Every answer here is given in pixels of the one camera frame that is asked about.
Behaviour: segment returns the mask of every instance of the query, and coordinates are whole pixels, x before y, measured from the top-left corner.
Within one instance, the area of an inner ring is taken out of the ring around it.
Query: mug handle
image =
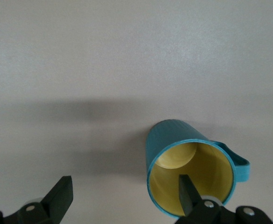
[[[236,167],[236,181],[237,182],[245,182],[249,179],[250,176],[250,162],[244,159],[243,157],[237,155],[231,149],[229,149],[226,144],[213,141],[216,145],[221,147],[232,159],[235,167]]]

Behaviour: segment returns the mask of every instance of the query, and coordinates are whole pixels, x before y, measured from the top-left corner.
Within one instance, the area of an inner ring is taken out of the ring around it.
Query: gray surface
[[[72,175],[66,223],[159,223],[144,141],[183,119],[251,162],[273,220],[273,1],[0,1],[0,209]]]

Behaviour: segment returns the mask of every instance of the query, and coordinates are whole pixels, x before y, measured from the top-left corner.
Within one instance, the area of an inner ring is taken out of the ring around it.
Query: silver screw
[[[208,208],[213,208],[215,206],[211,201],[204,202],[204,205]]]
[[[35,206],[34,205],[31,205],[29,207],[26,208],[26,211],[32,211],[35,209]]]
[[[250,209],[250,208],[244,208],[244,212],[245,212],[245,214],[247,214],[247,215],[249,215],[249,216],[253,216],[253,215],[255,215],[255,212],[252,210],[252,209]]]

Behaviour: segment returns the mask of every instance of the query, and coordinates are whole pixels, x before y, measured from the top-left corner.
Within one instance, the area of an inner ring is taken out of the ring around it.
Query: blue mug
[[[181,120],[157,123],[146,140],[147,188],[153,203],[172,217],[183,216],[178,177],[188,174],[201,196],[223,204],[237,182],[249,179],[250,163],[225,144],[208,140]]]

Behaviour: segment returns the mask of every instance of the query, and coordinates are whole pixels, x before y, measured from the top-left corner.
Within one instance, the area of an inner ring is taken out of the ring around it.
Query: mug
[[[150,130],[146,166],[151,200],[172,217],[184,215],[179,201],[179,175],[188,174],[201,196],[213,196],[225,204],[236,183],[247,181],[250,174],[246,159],[175,119],[161,121]]]

